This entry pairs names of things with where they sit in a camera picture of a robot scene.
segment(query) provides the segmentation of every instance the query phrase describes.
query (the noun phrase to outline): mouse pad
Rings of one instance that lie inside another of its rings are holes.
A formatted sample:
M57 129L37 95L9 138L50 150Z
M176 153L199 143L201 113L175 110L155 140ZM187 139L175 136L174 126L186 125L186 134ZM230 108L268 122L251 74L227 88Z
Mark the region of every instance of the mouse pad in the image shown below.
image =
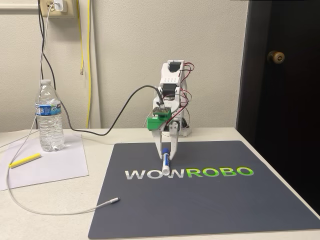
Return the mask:
M97 205L121 200L95 210L89 239L320 229L241 141L179 142L170 170L155 143L116 144Z

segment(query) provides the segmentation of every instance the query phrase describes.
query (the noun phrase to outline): table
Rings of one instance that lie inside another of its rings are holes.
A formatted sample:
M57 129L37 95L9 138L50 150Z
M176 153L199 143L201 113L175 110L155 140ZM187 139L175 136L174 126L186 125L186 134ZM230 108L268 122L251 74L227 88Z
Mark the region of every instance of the table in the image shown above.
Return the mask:
M93 129L105 133L107 129ZM0 146L28 134L28 130L0 133ZM153 142L145 128L113 129L107 136L81 133L89 176L25 186L14 189L16 199L24 206L41 212L75 212L94 207L106 174L114 144ZM34 133L30 138L38 138ZM169 142L166 136L163 142ZM293 190L293 188L267 163L267 161L233 128L195 128L180 142L189 141L242 141L268 168L320 219L320 216ZM0 158L8 147L0 148ZM1 240L87 240L94 213L71 216L38 215L17 206L7 191L0 192ZM168 239L157 237L155 240ZM175 240L318 240L320 230L237 233L219 235L179 236Z

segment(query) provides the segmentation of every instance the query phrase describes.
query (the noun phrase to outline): yellow highlighter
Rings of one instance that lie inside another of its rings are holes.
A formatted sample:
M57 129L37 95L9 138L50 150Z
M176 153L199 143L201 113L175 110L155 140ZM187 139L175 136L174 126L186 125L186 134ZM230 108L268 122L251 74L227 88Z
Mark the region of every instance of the yellow highlighter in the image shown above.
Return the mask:
M10 167L11 169L13 169L13 168L18 167L18 166L20 166L20 165L22 165L22 164L26 164L26 163L28 163L28 162L30 162L30 161L32 161L32 160L35 160L35 159L38 159L38 158L41 158L41 157L42 157L42 156L41 156L40 153L36 153L36 154L34 154L34 155L31 155L31 156L27 156L27 157L25 157L25 158L22 158L22 159L20 159L20 160L18 160L18 161L14 161L13 163L9 164L9 167Z

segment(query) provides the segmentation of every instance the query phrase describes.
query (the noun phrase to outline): dark door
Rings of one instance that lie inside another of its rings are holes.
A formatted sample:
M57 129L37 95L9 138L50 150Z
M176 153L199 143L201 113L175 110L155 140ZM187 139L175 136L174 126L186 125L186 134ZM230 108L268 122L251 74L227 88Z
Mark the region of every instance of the dark door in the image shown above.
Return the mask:
M320 1L272 1L254 147L320 214Z

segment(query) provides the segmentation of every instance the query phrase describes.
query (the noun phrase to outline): door knob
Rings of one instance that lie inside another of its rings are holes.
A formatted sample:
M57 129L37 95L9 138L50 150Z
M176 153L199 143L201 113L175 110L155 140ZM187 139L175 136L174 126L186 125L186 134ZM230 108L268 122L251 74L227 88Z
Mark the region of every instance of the door knob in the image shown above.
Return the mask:
M282 64L285 60L285 55L280 51L271 51L266 57L268 63Z

